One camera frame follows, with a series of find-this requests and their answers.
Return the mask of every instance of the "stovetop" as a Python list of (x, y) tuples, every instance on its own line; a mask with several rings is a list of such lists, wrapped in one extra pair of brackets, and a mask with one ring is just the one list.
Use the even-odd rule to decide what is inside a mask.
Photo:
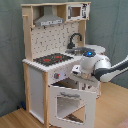
[(48, 67), (54, 64), (58, 64), (58, 63), (70, 60), (70, 59), (73, 59), (73, 57), (70, 57), (61, 53), (54, 53), (51, 55), (36, 58), (33, 61)]

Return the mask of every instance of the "sink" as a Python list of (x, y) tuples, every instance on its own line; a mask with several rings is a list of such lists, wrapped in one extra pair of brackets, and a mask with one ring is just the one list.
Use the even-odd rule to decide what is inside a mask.
[(95, 50), (91, 48), (86, 48), (86, 47), (77, 47), (73, 49), (67, 49), (65, 53), (72, 54), (75, 56), (82, 56), (85, 51), (95, 51)]

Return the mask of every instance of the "cabinet leg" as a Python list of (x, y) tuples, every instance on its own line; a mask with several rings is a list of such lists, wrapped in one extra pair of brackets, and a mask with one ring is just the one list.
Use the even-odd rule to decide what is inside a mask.
[(26, 111), (30, 110), (30, 90), (29, 90), (29, 73), (28, 65), (23, 63), (24, 66), (24, 81), (25, 81), (25, 95), (26, 95)]
[(44, 128), (49, 128), (48, 73), (43, 72)]

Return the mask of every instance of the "oven door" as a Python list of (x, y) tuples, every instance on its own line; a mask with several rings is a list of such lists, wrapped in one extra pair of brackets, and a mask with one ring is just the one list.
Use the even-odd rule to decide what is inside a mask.
[(67, 5), (67, 21), (82, 19), (82, 4)]
[(49, 87), (49, 123), (61, 128), (94, 128), (96, 93)]

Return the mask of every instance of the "knob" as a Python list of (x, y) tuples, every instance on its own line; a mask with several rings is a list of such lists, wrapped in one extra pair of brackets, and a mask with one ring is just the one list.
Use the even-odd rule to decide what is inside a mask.
[(55, 74), (54, 74), (54, 78), (55, 78), (55, 79), (59, 79), (59, 76), (60, 76), (60, 74), (58, 74), (58, 73), (55, 73)]

